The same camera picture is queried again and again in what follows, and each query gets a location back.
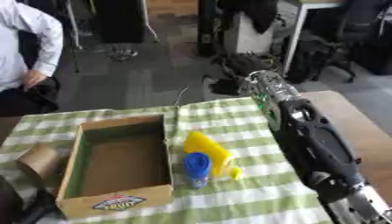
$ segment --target yellow bottle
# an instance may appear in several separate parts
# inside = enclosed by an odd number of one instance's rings
[[[211,173],[215,177],[230,175],[238,180],[242,175],[241,168],[233,166],[233,154],[199,131],[189,133],[184,141],[184,151],[202,152],[208,155],[212,161]]]

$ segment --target robotic hand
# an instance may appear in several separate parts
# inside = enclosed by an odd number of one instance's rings
[[[331,219],[337,224],[392,223],[391,209],[362,177],[361,160],[330,121],[278,73],[260,70],[243,57],[227,59],[226,68],[242,80],[241,89],[266,115],[284,155],[301,181],[317,192]]]

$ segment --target box label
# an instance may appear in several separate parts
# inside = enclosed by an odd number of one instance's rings
[[[135,196],[113,196],[93,206],[93,209],[106,211],[123,211],[144,202],[146,199]]]

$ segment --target office chair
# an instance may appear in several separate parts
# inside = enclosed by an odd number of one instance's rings
[[[311,80],[317,81],[325,67],[335,66],[347,71],[350,74],[347,82],[353,82],[356,75],[351,68],[351,50],[372,35],[379,34],[390,2],[346,0],[339,8],[319,10],[312,15],[309,28],[323,39],[327,51]]]

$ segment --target green and white striped tablecloth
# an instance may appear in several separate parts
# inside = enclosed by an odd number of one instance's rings
[[[49,215],[40,223],[331,223],[315,193],[299,182],[250,98],[195,103],[178,110],[162,107],[29,115],[0,149],[0,174],[27,199],[33,188],[12,161],[35,143],[50,143],[67,153],[79,123],[155,114],[164,114],[169,138],[174,176],[171,204],[80,220]],[[232,151],[243,178],[238,182],[217,178],[203,189],[190,189],[180,164],[182,143],[190,130],[201,130]]]

